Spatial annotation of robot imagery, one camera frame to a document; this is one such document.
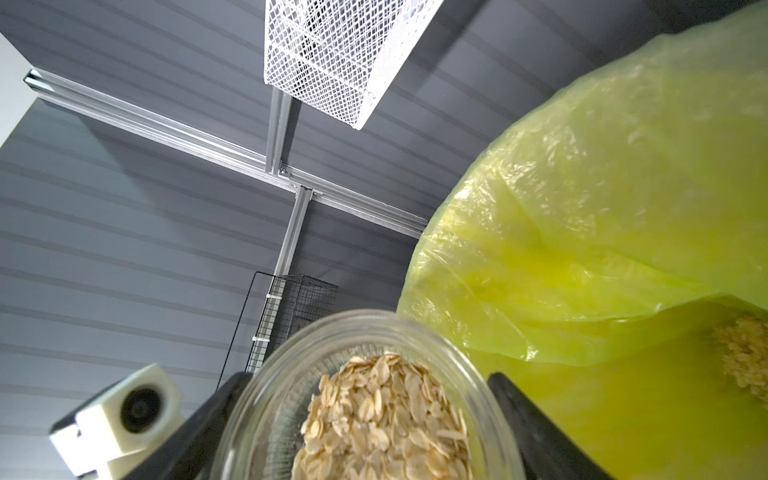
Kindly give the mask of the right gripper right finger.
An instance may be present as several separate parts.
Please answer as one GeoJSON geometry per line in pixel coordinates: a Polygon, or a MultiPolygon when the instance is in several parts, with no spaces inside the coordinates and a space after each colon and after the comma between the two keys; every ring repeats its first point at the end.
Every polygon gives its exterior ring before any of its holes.
{"type": "Polygon", "coordinates": [[[493,373],[488,386],[516,438],[527,479],[611,479],[508,377],[493,373]]]}

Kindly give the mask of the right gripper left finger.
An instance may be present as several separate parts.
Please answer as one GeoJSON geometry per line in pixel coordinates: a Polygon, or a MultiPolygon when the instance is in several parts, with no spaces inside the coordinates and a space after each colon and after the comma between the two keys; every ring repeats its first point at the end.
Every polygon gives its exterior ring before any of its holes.
{"type": "Polygon", "coordinates": [[[230,377],[126,479],[209,479],[225,428],[252,374],[230,377]]]}

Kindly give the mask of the oatmeal jar with beige lid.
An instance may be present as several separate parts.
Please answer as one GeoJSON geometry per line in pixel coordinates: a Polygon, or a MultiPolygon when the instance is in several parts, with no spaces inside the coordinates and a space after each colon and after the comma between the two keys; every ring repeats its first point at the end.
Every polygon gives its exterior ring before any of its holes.
{"type": "Polygon", "coordinates": [[[215,479],[520,479],[488,385],[430,328],[392,312],[318,320],[248,382],[215,479]]]}

